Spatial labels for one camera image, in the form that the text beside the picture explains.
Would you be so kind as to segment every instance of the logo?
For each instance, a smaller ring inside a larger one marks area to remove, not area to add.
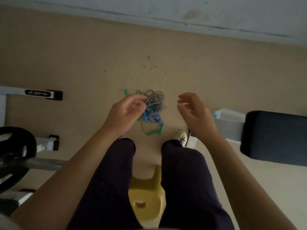
[[[25,94],[31,95],[31,96],[39,96],[39,97],[50,97],[51,96],[51,93],[49,91],[41,91],[41,90],[34,90],[34,89],[26,89]]]

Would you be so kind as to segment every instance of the floor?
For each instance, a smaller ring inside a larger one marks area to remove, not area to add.
[[[125,88],[165,95],[163,134],[146,136],[139,123],[128,132],[137,147],[134,174],[140,178],[149,178],[161,163],[162,143],[186,129],[176,109],[180,93],[198,93],[211,109],[307,115],[305,48],[4,6],[0,27],[0,84],[64,92],[63,101],[8,98],[6,126],[23,127],[37,137],[60,135],[59,151],[41,157],[69,159],[103,124]],[[307,168],[252,160],[238,144],[232,146],[282,211],[304,229]],[[200,142],[196,149],[204,154],[219,199],[238,229],[208,151]],[[36,189],[51,175],[30,170],[15,189]]]

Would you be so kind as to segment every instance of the hand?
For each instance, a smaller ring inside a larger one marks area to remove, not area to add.
[[[188,128],[198,139],[206,142],[212,136],[218,135],[212,113],[196,93],[183,93],[178,98],[178,111]]]
[[[145,99],[144,95],[134,94],[113,104],[102,129],[116,138],[126,133],[145,111],[146,105],[142,101]]]

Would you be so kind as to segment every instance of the dark pants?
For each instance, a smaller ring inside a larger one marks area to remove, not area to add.
[[[162,181],[166,208],[160,228],[231,229],[229,215],[217,199],[203,155],[183,148],[180,141],[165,142]],[[67,229],[141,229],[129,202],[135,145],[116,140],[108,149],[85,191]]]

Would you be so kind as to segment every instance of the person's left hand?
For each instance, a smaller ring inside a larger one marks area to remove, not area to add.
[[[113,104],[102,129],[116,138],[126,133],[145,111],[145,99],[144,95],[133,94]]]

